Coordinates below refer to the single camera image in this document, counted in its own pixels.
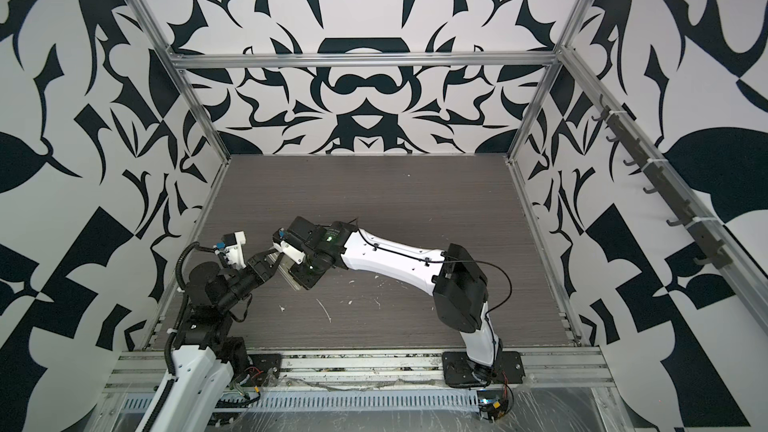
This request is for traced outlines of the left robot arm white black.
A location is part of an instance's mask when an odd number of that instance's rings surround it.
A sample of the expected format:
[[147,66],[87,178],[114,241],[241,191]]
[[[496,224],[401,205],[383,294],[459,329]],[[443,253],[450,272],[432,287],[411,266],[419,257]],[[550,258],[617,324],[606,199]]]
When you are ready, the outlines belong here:
[[166,373],[139,431],[203,431],[215,409],[249,409],[260,402],[259,391],[241,392],[237,402],[223,399],[226,389],[249,378],[252,366],[244,339],[229,332],[236,321],[233,308],[248,303],[278,270],[278,260],[266,254],[253,256],[240,270],[217,262],[192,269],[164,347]]

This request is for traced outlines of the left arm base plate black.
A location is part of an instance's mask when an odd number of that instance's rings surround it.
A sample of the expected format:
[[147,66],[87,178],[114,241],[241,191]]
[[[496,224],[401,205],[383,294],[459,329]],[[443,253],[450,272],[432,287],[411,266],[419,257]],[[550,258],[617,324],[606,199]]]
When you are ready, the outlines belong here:
[[283,356],[280,353],[249,354],[245,368],[234,376],[243,387],[262,387],[276,383],[280,378]]

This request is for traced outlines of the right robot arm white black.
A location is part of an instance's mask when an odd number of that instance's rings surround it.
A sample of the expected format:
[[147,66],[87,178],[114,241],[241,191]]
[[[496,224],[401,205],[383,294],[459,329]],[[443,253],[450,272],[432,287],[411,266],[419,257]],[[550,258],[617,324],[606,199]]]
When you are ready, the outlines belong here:
[[350,222],[314,224],[303,217],[273,234],[273,245],[294,264],[289,276],[309,290],[332,268],[379,274],[434,300],[440,321],[460,333],[470,366],[490,372],[501,349],[490,323],[488,279],[468,251],[393,242]]

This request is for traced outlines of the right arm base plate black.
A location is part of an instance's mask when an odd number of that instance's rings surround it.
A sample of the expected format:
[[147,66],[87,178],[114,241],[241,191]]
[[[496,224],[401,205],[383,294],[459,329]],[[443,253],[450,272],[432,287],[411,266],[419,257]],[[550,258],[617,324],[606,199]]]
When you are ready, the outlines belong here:
[[451,388],[522,384],[526,376],[521,355],[516,351],[500,352],[492,366],[483,366],[471,361],[463,351],[443,352],[441,361],[444,382]]

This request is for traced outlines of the white remote control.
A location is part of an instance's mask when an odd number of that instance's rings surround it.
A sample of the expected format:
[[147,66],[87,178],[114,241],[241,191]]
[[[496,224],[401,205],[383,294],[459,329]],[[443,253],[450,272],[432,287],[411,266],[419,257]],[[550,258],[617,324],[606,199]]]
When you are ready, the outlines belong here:
[[294,290],[304,290],[305,287],[295,277],[305,259],[304,253],[280,253],[276,265],[278,272]]

